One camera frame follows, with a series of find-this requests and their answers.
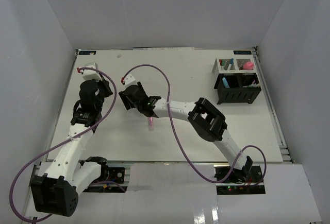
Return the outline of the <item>pink stubby highlighter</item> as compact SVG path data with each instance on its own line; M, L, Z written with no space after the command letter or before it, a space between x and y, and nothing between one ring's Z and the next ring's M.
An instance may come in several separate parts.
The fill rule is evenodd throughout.
M147 122L148 122L148 130L149 131L153 131L154 130L153 118L152 117L148 117L147 118Z

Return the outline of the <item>blue stubby highlighter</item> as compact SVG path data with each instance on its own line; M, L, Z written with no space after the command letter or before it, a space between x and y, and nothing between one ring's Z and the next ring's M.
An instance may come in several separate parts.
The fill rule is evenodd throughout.
M225 77L222 78L222 82L223 82L223 85L224 85L224 87L225 87L226 89L229 89L229 88L230 88L230 86L229 86L229 84L228 84L228 82L227 82L227 79L226 79Z

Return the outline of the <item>blue capped marker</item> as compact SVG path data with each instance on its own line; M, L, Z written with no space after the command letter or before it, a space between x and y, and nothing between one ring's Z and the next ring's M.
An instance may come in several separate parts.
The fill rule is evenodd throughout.
M232 66L234 65L234 59L233 58L231 58L230 59L230 61L229 61L229 63L228 63L228 67L227 67L227 71L230 71L231 69L232 69Z

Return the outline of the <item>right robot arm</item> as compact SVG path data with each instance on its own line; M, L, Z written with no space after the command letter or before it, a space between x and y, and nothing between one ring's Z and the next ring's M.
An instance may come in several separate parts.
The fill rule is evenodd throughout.
M119 96L127 110L137 109L146 117L170 118L189 122L203 140L213 143L233 169L233 177L245 182L252 175L252 159L241 151L231 137L225 116L206 98L196 102L167 101L160 96L147 96L142 84L122 81Z

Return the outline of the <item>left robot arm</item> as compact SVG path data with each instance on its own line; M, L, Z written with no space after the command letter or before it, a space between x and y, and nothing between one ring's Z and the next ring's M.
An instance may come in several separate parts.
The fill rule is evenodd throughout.
M68 142L61 146L44 174L35 176L30 184L36 211L70 217L77 208L79 195L90 183L108 179L104 158L87 159L80 169L76 167L102 118L104 100L110 95L112 91L106 80L86 80L80 85Z

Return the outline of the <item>left blue table label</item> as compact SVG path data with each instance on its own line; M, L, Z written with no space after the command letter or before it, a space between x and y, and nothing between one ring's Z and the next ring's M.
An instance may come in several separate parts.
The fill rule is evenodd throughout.
M79 55L95 55L96 51L95 50L80 50L78 52Z

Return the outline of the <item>blue table label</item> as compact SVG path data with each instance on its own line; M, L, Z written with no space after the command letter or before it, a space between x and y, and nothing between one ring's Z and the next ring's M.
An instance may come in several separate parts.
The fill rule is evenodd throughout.
M95 50L80 50L78 52L79 55L95 55L96 51Z
M251 55L252 52L250 50L234 50L234 55Z

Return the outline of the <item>white mesh organizer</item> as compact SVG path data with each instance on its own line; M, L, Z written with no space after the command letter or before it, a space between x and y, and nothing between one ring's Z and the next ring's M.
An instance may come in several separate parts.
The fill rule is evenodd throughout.
M220 70L220 65L219 65L219 60L220 58L216 58L213 68L212 68L212 73L215 75L218 74L235 74L235 73L255 73L256 72L256 65L254 63L254 61L252 59L237 59L237 58L233 58L234 59L234 65L232 66L232 69L230 71L227 71L227 67L228 64L224 66L224 71ZM244 70L243 69L243 65L248 62L251 61L254 63L254 69L253 70Z

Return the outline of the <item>black mesh organizer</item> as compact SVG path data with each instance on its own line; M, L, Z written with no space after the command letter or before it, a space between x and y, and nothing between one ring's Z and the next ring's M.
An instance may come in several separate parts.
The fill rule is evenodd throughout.
M226 89L223 85L222 78L225 77L230 86ZM218 74L214 84L217 90L217 104L252 104L261 92L260 88L247 88L253 80L259 82L256 73L235 73L235 74Z

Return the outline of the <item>right blue table label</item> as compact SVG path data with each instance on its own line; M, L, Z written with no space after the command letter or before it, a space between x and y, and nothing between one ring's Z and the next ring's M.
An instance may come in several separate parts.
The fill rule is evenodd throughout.
M252 52L250 50L234 50L234 55L251 55Z

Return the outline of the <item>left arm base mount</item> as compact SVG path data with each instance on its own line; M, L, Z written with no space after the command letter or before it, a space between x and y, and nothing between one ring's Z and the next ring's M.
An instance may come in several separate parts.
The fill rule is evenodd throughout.
M109 167L105 175L94 180L84 193L125 193L128 180L125 179L125 167Z

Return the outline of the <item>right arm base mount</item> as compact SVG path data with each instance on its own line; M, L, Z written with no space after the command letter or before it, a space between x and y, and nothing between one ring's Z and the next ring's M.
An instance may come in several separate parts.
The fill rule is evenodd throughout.
M257 186L255 184L262 178L260 166L252 166L250 174L247 178L238 177L231 173L229 178L224 182L216 185L218 196L234 196L234 195L264 195L266 189L263 181Z

